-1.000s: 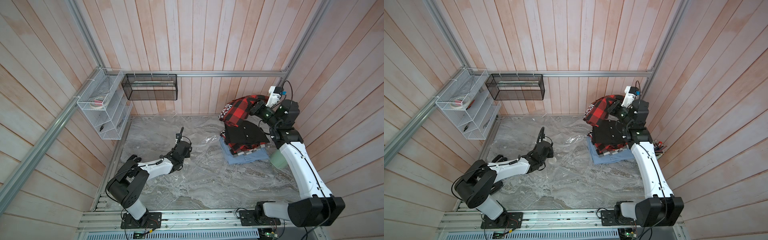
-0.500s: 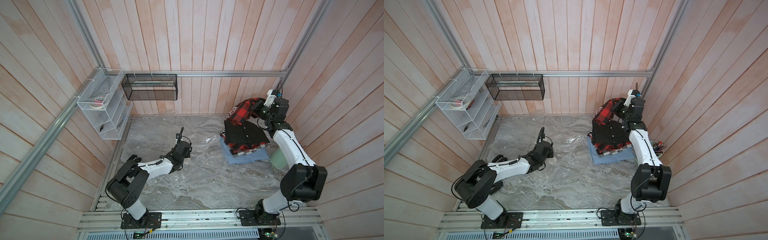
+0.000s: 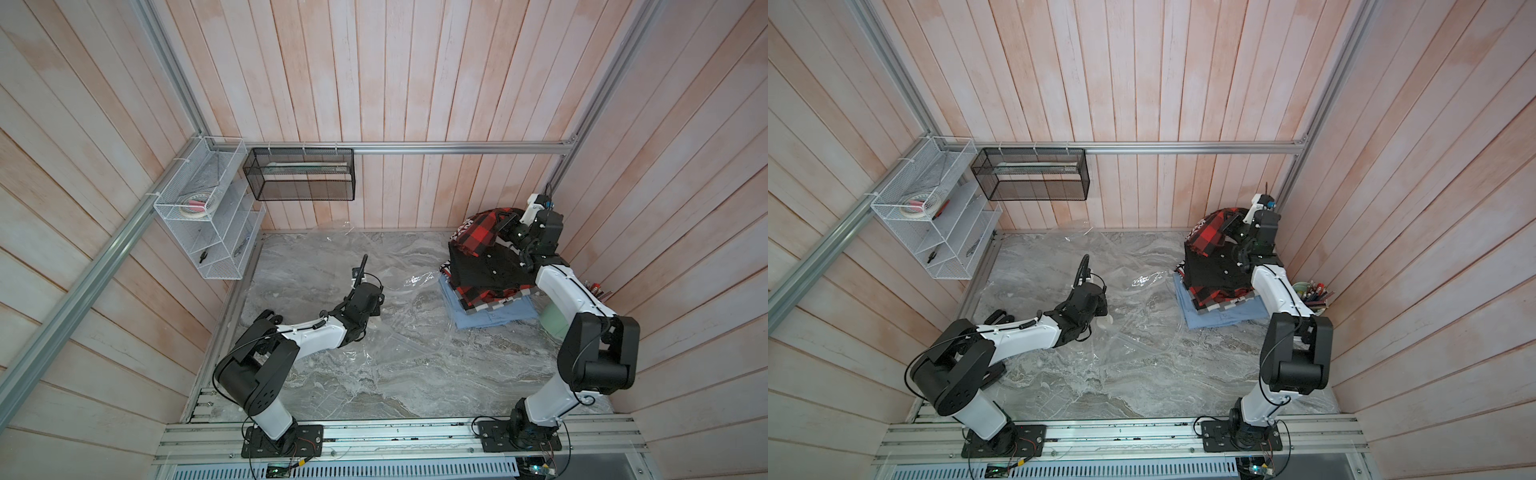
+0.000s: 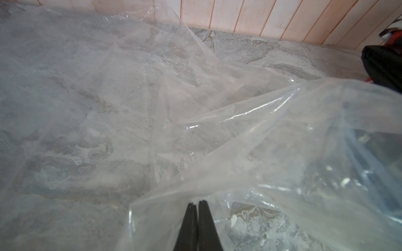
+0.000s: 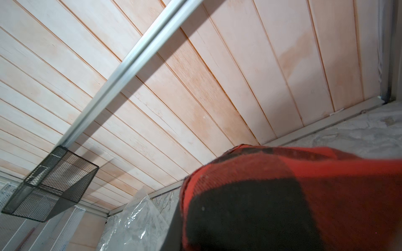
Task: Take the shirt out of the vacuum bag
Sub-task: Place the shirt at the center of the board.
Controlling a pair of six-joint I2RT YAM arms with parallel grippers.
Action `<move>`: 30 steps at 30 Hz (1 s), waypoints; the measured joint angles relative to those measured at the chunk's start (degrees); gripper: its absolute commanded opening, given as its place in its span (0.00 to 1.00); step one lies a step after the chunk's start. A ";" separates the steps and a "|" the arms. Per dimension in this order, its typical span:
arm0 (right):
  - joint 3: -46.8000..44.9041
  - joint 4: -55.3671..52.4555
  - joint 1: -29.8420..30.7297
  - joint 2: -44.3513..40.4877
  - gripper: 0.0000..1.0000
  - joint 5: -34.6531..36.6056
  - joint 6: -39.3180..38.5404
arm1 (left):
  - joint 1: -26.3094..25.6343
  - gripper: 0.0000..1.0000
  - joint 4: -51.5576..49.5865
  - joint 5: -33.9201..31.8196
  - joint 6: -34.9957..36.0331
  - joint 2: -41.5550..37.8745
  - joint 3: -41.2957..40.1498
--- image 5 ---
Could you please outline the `clear plastic vacuum bag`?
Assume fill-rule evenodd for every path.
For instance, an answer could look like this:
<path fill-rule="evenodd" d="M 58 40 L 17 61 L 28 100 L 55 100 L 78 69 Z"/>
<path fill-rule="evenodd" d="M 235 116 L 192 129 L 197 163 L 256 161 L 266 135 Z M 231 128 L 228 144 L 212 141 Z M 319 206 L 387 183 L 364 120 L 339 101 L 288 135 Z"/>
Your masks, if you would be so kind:
<path fill-rule="evenodd" d="M 150 198 L 139 190 L 108 218 L 97 251 L 159 251 L 179 202 L 180 188 Z"/>

